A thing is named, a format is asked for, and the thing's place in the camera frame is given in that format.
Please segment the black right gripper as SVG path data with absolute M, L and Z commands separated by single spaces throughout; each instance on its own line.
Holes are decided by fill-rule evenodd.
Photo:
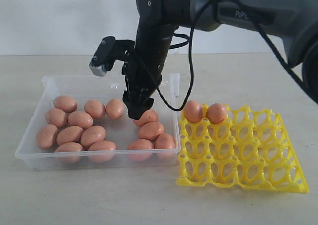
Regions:
M 121 41 L 129 56 L 123 73 L 126 90 L 122 96 L 129 118 L 139 120 L 144 112 L 151 109 L 154 99 L 150 95 L 161 84 L 161 73 L 173 34 L 173 24 L 140 23 L 135 41 Z

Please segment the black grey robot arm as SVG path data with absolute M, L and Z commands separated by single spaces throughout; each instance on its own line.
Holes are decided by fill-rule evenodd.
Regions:
M 214 31 L 230 25 L 258 32 L 282 67 L 312 100 L 318 99 L 318 0 L 136 0 L 139 23 L 125 70 L 123 102 L 139 119 L 151 95 L 175 30 Z

